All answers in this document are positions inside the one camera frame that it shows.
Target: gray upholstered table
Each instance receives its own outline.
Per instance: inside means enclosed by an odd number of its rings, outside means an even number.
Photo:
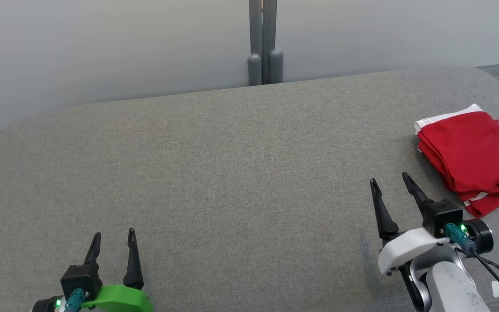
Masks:
[[[160,311],[410,311],[383,276],[369,188],[400,229],[421,216],[407,171],[455,196],[418,153],[412,122],[477,103],[499,118],[499,83],[431,68],[81,105],[0,133],[0,311],[61,292],[96,231],[104,284],[137,233]],[[485,217],[499,262],[499,209]],[[494,311],[489,274],[466,263]]]

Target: folded red shirt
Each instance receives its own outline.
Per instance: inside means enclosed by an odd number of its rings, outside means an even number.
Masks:
[[[419,149],[475,217],[499,207],[499,120],[478,105],[415,122]]]

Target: white shirt trim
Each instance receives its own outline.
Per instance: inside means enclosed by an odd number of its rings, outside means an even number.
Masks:
[[[481,193],[479,193],[479,195],[477,195],[473,198],[470,198],[469,200],[465,200],[463,203],[465,204],[465,206],[469,206],[471,204],[471,202],[473,202],[475,200],[483,199],[487,195],[488,195],[488,193],[481,192]]]
[[[447,119],[450,117],[454,117],[457,115],[463,115],[463,114],[472,113],[472,112],[484,112],[484,111],[477,104],[473,104],[473,105],[467,107],[466,109],[460,110],[459,112],[442,114],[442,115],[438,115],[435,117],[429,117],[429,118],[418,120],[418,121],[413,123],[413,126],[415,127],[415,130],[417,132],[419,132],[419,131],[421,131],[422,127],[424,127],[428,124],[439,122],[441,120],[444,120],[444,119]]]

